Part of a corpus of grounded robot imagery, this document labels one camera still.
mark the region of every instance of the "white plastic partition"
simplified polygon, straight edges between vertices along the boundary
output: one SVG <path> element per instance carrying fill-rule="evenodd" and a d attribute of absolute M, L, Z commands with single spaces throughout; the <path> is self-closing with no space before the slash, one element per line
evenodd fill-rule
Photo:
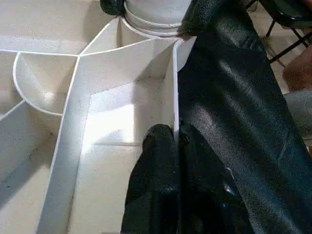
<path fill-rule="evenodd" d="M 177 137 L 195 39 L 109 22 L 98 2 L 42 3 L 0 3 L 17 18 L 0 14 L 0 233 L 118 233 L 146 131 Z"/>
<path fill-rule="evenodd" d="M 18 53 L 14 83 L 19 94 L 39 111 L 61 115 L 77 58 Z"/>
<path fill-rule="evenodd" d="M 0 119 L 22 100 L 13 83 L 15 57 L 15 52 L 0 51 Z"/>

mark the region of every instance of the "person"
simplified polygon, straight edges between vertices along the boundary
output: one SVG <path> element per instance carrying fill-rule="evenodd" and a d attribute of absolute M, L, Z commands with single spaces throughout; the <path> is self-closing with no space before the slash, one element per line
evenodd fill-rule
<path fill-rule="evenodd" d="M 304 4 L 306 4 L 308 8 L 312 10 L 312 0 L 302 0 L 302 1 Z"/>
<path fill-rule="evenodd" d="M 312 11 L 312 0 L 302 1 Z M 285 67 L 283 78 L 286 81 L 290 92 L 312 89 L 311 45 Z"/>

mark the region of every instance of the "black leather jacket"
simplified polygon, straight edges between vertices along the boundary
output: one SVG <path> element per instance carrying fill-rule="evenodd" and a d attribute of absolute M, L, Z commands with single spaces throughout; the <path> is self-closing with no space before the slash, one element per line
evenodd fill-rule
<path fill-rule="evenodd" d="M 123 0 L 102 0 L 122 14 Z M 239 0 L 195 0 L 180 117 L 231 168 L 256 233 L 312 233 L 312 161 Z"/>

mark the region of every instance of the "black chair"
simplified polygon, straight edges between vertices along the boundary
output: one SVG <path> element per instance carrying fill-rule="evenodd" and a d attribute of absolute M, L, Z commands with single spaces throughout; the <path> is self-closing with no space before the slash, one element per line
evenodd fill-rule
<path fill-rule="evenodd" d="M 257 0 L 252 0 L 247 4 L 246 9 L 250 8 Z M 304 29 L 312 27 L 312 12 L 307 8 L 300 0 L 259 0 L 266 11 L 273 18 L 273 22 L 269 27 L 266 34 L 270 36 L 271 31 L 275 23 L 279 23 L 282 26 L 289 27 L 299 38 L 294 44 L 283 50 L 281 53 L 270 59 L 270 63 L 275 62 L 282 56 L 287 54 L 290 50 L 297 47 L 300 44 L 304 44 L 308 47 L 306 40 L 312 36 L 312 32 L 308 33 L 304 37 L 300 36 L 296 29 Z"/>

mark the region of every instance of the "white floor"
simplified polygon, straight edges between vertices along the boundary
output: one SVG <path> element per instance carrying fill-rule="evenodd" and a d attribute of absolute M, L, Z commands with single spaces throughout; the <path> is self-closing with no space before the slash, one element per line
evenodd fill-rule
<path fill-rule="evenodd" d="M 55 143 L 55 136 L 51 136 L 0 185 L 0 234 L 34 233 Z"/>
<path fill-rule="evenodd" d="M 249 9 L 249 16 L 253 21 L 254 28 L 256 29 L 264 46 L 266 47 L 269 58 L 272 58 L 272 55 L 278 54 L 298 40 L 297 36 L 293 33 L 292 30 L 284 29 L 278 23 L 275 24 L 270 37 L 266 38 L 265 35 L 272 23 L 272 18 L 260 3 L 258 3 L 256 11 L 252 12 L 251 10 L 254 10 L 254 7 L 255 5 Z M 300 55 L 304 49 L 304 45 L 299 45 L 283 56 L 280 60 L 271 64 L 279 87 L 284 94 L 289 93 L 289 90 L 282 77 L 283 69 L 289 62 Z"/>

